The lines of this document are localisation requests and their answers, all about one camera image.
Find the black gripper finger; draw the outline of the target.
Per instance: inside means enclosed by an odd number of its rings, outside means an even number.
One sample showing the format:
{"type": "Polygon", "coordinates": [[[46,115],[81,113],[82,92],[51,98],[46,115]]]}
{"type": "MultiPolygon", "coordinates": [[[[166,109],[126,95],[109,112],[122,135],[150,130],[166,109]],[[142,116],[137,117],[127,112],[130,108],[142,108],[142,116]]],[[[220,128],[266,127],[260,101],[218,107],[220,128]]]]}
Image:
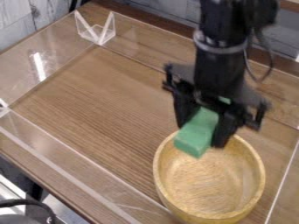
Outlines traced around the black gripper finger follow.
{"type": "Polygon", "coordinates": [[[182,128],[193,119],[201,106],[194,99],[193,93],[182,89],[175,89],[173,91],[173,98],[177,123],[178,127],[182,128]]]}
{"type": "Polygon", "coordinates": [[[232,136],[246,123],[244,108],[226,108],[217,111],[220,120],[213,133],[212,146],[225,148],[232,136]]]}

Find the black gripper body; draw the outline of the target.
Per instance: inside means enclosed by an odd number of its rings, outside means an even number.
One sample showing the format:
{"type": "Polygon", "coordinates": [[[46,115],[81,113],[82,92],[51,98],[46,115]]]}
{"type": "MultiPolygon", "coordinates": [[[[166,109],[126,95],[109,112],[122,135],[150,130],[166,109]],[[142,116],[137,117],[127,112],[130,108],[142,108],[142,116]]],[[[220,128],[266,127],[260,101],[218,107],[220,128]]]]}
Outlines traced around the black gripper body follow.
{"type": "Polygon", "coordinates": [[[202,31],[194,33],[197,47],[193,64],[169,63],[165,65],[166,81],[163,88],[192,92],[201,107],[225,110],[244,108],[244,126],[260,130],[270,101],[250,87],[246,77],[253,74],[249,68],[248,49],[253,36],[241,42],[217,42],[202,31]]]}

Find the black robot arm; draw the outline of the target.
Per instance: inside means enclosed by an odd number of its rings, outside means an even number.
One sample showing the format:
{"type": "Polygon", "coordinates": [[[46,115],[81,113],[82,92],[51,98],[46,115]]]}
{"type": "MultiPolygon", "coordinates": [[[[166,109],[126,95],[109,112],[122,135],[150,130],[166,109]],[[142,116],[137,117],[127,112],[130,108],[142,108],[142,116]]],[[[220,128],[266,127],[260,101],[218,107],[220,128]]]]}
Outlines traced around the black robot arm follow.
{"type": "Polygon", "coordinates": [[[201,0],[196,63],[165,66],[179,126],[174,144],[182,151],[222,148],[241,127],[261,129],[270,101],[246,81],[248,49],[253,39],[266,41],[264,29],[277,13],[277,0],[201,0]]]}

